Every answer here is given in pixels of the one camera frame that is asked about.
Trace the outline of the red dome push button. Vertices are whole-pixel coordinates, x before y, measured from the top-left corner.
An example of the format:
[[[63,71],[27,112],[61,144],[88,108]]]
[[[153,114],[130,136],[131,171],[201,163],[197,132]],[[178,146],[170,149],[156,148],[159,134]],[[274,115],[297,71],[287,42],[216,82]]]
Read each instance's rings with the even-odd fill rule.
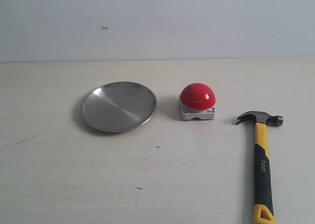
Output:
[[[208,85],[189,84],[179,94],[181,117],[185,121],[213,120],[216,113],[216,102],[216,95]]]

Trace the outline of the yellow black claw hammer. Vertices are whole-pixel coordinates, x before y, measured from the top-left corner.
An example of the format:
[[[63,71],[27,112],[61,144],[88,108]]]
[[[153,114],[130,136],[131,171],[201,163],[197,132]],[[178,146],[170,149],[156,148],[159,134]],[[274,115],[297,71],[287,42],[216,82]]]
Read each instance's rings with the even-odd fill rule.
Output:
[[[254,123],[254,224],[274,224],[271,170],[267,143],[267,125],[283,125],[282,116],[271,116],[266,112],[248,111],[237,118],[236,124],[245,121]]]

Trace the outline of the round stainless steel plate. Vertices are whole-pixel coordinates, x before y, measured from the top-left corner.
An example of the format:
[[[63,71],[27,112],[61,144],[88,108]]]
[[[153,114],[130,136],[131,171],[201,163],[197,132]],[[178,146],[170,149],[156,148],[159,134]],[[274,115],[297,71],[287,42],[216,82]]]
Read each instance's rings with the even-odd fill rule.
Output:
[[[81,115],[91,128],[120,133],[145,124],[157,109],[157,98],[148,87],[128,81],[102,85],[84,98]]]

